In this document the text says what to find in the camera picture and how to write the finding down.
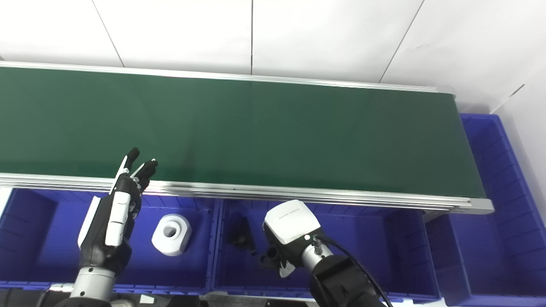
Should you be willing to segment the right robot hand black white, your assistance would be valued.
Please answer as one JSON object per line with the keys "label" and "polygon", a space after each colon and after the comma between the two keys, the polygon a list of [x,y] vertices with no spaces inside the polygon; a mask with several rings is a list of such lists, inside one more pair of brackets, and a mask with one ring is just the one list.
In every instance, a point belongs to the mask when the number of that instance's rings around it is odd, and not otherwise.
{"label": "right robot hand black white", "polygon": [[287,278],[300,267],[311,273],[321,260],[333,256],[329,247],[315,238],[324,231],[313,212],[300,200],[271,208],[262,229],[269,247],[259,261],[262,266],[277,270],[281,278]]}

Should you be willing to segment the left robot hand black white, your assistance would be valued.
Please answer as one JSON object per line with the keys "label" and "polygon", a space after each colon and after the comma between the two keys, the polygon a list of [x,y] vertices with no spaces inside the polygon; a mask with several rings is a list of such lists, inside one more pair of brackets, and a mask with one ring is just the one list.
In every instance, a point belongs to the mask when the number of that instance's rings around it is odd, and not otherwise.
{"label": "left robot hand black white", "polygon": [[132,148],[123,158],[108,194],[90,204],[78,239],[79,268],[98,267],[119,275],[127,266],[142,195],[158,167],[158,161],[151,159],[132,172],[139,155],[140,150]]}

